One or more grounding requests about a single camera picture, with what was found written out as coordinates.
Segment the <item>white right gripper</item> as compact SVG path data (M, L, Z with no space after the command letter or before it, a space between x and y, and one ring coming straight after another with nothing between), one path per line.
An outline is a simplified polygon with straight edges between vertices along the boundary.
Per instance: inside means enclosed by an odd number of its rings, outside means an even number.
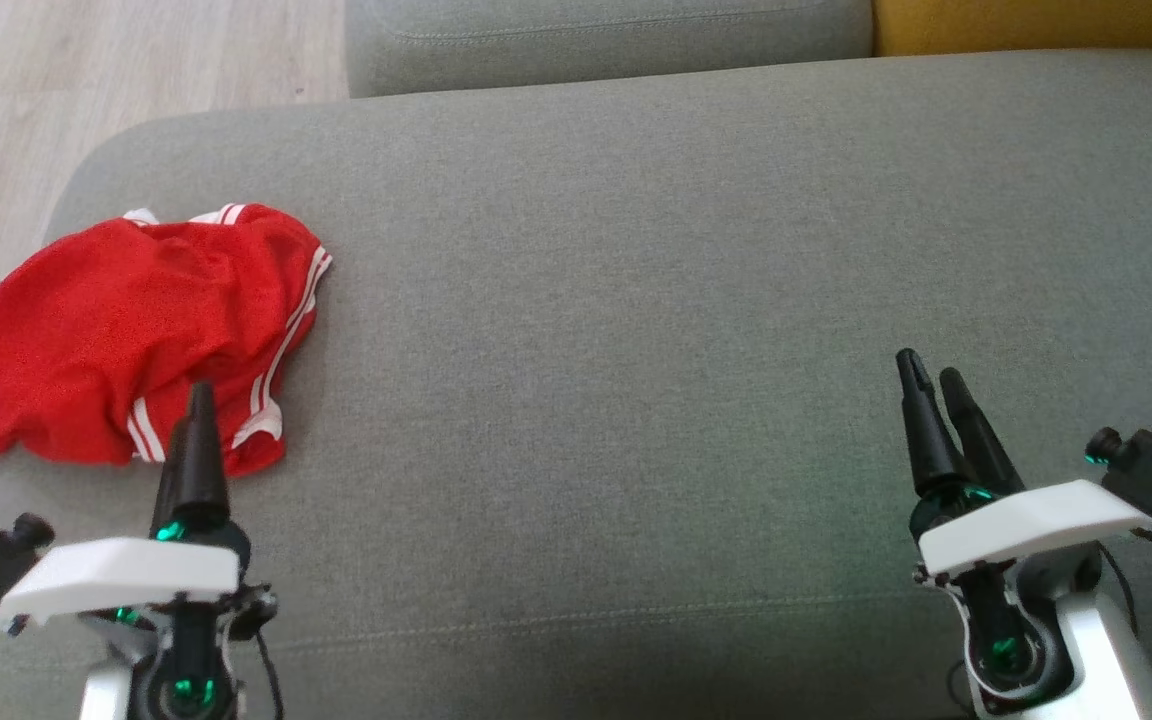
M1102 539L1135 530L1152 536L1152 516L1089 480L1023 492L1018 470L963 374L952 366L940 373L961 454L922 356L901 348L896 365L916 497L970 483L972 473L979 486L1010 495L956 488L924 498L911 511L911 535L922 556L915 582L952 598L965 646L993 643L961 588L961 579L979 570L1002 579L998 601L1009 602L1036 646L1137 646L1134 612L1098 591L1096 575L1082 579L1079 566L1083 559L1102 561Z

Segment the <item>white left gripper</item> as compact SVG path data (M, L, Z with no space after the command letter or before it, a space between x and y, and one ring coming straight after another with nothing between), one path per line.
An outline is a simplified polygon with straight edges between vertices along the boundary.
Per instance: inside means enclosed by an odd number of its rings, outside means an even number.
M242 639L275 616L268 584L244 579L251 559L247 533L230 520L214 392L189 391L185 416L172 429L157 486L156 530L147 538L113 537L45 550L50 524L20 516L6 535L12 570L0 594L0 632L44 626L84 612L200 602L237 617Z

